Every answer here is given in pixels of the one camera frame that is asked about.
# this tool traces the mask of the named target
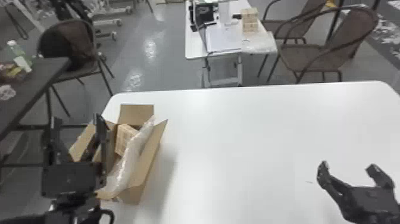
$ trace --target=plastic bottle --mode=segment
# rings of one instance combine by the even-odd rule
[[[7,42],[8,47],[15,54],[15,58],[22,56],[29,66],[32,66],[32,60],[26,55],[25,51],[17,44],[16,41],[11,40]]]

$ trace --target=black table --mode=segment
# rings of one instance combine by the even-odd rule
[[[52,116],[49,109],[49,88],[69,64],[68,58],[41,58],[34,60],[32,73],[28,74],[23,82],[11,84],[17,95],[7,101],[0,101],[0,141],[10,131],[17,129],[19,121],[43,94],[46,94],[48,103],[48,117]]]

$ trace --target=open cardboard box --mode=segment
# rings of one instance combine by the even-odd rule
[[[154,114],[153,105],[121,105],[120,117],[118,122],[114,124],[113,122],[107,121],[107,125],[110,129],[110,142],[108,144],[107,157],[111,158],[108,160],[106,166],[107,173],[112,169],[113,165],[118,160],[118,155],[115,153],[115,140],[117,136],[118,125],[128,124],[135,129],[140,129],[140,127]],[[128,188],[125,189],[118,195],[98,195],[100,199],[103,200],[117,200],[122,201],[127,204],[139,204],[140,198],[145,189],[146,182],[149,176],[149,172],[153,165],[154,158],[158,152],[160,146],[160,140],[164,133],[165,126],[167,125],[167,120],[154,126],[153,131],[144,145],[143,152],[137,161],[135,170],[133,171]],[[70,148],[70,154],[74,161],[78,161],[83,154],[83,151],[89,144],[92,136],[96,132],[96,127],[93,124],[89,124],[83,133],[78,137],[77,141]],[[96,152],[94,156],[94,161],[100,161],[100,150]]]

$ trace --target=chair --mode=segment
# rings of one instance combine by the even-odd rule
[[[321,72],[323,82],[325,81],[325,72],[335,72],[341,82],[342,72],[339,67],[350,59],[361,42],[375,29],[379,20],[377,14],[368,8],[342,7],[326,10],[302,19],[302,23],[307,23],[309,20],[315,20],[321,15],[343,10],[349,10],[349,13],[323,46],[315,44],[286,44],[288,39],[285,38],[283,45],[279,47],[279,55],[268,76],[267,83],[269,83],[280,57],[285,66],[296,77],[296,84],[301,81],[306,72]],[[289,29],[286,37],[290,35],[294,28]]]
[[[308,0],[307,3],[304,5],[303,10],[301,11],[300,15],[295,16],[289,20],[266,20],[265,18],[267,17],[267,13],[271,6],[275,4],[276,2],[279,2],[281,0],[273,0],[271,3],[267,5],[267,8],[265,9],[265,13],[262,17],[262,25],[265,27],[266,30],[271,31],[274,33],[275,39],[293,39],[296,44],[298,44],[298,40],[302,40],[304,44],[307,43],[306,39],[304,38],[304,35],[306,32],[310,29],[311,25],[313,24],[314,19],[308,20],[306,23],[301,23],[301,18],[305,18],[307,15],[315,15],[318,14],[322,8],[324,7],[326,0]],[[295,29],[292,30],[292,32],[289,33],[288,36],[286,34],[288,33],[288,30],[296,26]],[[263,67],[265,65],[265,62],[267,61],[268,54],[264,57],[264,60],[262,61],[262,66],[260,70],[258,71],[257,77],[261,76],[261,72],[263,71]]]
[[[76,32],[78,34],[81,31],[83,31],[83,32],[87,31],[89,34],[90,41],[87,41],[87,43],[80,41],[79,43],[74,45],[74,48],[79,48],[79,49],[83,48],[85,50],[88,50],[89,52],[92,52],[92,55],[91,55],[91,57],[88,57],[89,59],[85,61],[84,65],[81,68],[79,68],[78,70],[75,70],[75,71],[63,72],[53,84],[76,79],[80,84],[85,85],[80,80],[81,77],[91,76],[94,74],[101,74],[101,76],[104,80],[105,86],[107,87],[107,90],[110,93],[110,96],[112,96],[113,92],[111,91],[110,85],[108,84],[108,81],[105,78],[105,74],[104,74],[102,65],[105,67],[105,69],[107,70],[107,72],[110,74],[110,76],[112,78],[114,78],[114,75],[111,73],[110,68],[105,63],[104,56],[100,52],[97,52],[97,50],[96,50],[95,32],[93,31],[93,27],[88,22],[81,20],[81,19],[71,19],[71,20],[61,21],[61,22],[55,24],[54,26],[50,27],[44,33],[42,33],[41,37],[39,38],[39,42],[37,45],[38,55],[43,55],[44,57],[67,57],[68,56],[68,55],[64,54],[65,52],[60,52],[57,50],[54,51],[52,49],[49,49],[49,46],[46,45],[46,44],[48,44],[48,43],[46,43],[46,40],[48,40],[48,38],[51,38],[52,41],[58,40],[57,38],[54,38],[55,33],[58,30],[62,29],[63,27],[64,28],[68,27],[68,31],[69,31],[70,27],[76,27],[77,29],[74,30],[74,32]],[[53,90],[55,96],[57,97],[57,100],[60,102],[65,113],[70,117],[71,115],[68,112],[63,101],[61,100],[61,97],[58,94],[57,90],[55,89],[54,85],[51,86],[51,89]]]

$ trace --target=gray floor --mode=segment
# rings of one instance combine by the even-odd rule
[[[270,0],[249,0],[251,5],[262,11]],[[275,5],[269,18],[286,19],[300,12],[305,0],[283,0]],[[109,78],[114,93],[159,91],[172,89],[196,89],[201,87],[200,74],[202,61],[185,59],[184,49],[184,4],[154,5],[154,14],[145,4],[140,4],[133,15],[124,15],[124,25],[115,28],[118,41],[100,40],[101,51],[108,57],[108,64],[115,74]],[[323,43],[331,17],[315,21],[306,37],[309,43]],[[35,53],[39,32],[30,31],[28,41],[18,41],[30,54]],[[275,55],[270,56],[260,79],[257,71],[262,55],[246,55],[243,58],[244,85],[265,85]],[[357,56],[343,66],[344,81],[381,80],[396,84],[398,70],[380,56],[367,43],[363,43]],[[213,61],[212,75],[223,77],[235,75],[232,60]],[[336,75],[328,76],[330,82],[337,81]],[[109,95],[99,76],[84,78],[85,86],[76,81],[56,85],[61,97],[71,112],[69,119],[58,102],[53,101],[54,114],[66,122],[88,122],[93,113],[101,113]],[[293,84],[295,79],[282,63],[279,63],[271,85]],[[304,82],[321,82],[320,75],[308,74]],[[22,123],[46,122],[44,100],[40,100],[23,119]],[[79,130],[66,130],[62,133],[67,146],[76,139]],[[40,160],[39,132],[29,133],[29,145],[23,161]],[[0,219],[21,214],[40,213],[48,208],[49,201],[39,195],[40,170],[21,169],[5,181],[0,188]]]

